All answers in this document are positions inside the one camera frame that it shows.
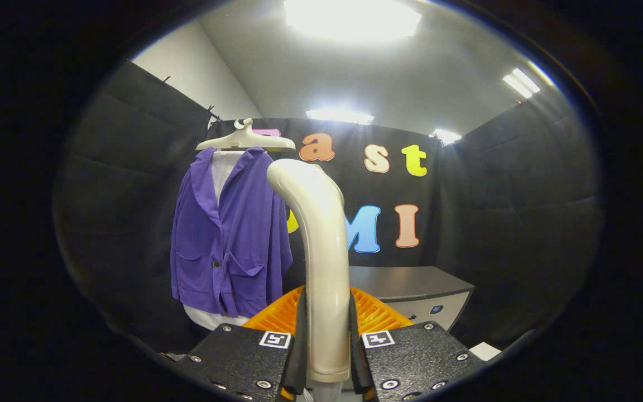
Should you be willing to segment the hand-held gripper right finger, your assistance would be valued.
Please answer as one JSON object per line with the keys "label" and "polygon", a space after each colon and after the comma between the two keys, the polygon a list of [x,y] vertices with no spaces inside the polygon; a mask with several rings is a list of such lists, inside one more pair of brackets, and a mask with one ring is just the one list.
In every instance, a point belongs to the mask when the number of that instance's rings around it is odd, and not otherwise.
{"label": "hand-held gripper right finger", "polygon": [[357,288],[351,296],[351,382],[362,400],[421,399],[486,368],[439,323],[413,323]]}

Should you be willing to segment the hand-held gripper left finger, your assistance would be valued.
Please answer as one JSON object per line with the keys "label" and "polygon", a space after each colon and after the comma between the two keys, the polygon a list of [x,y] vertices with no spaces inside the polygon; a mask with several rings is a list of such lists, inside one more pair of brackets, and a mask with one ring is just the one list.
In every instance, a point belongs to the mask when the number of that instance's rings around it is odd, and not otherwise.
{"label": "hand-held gripper left finger", "polygon": [[235,401],[294,401],[306,391],[305,308],[300,286],[242,326],[217,326],[176,368]]}

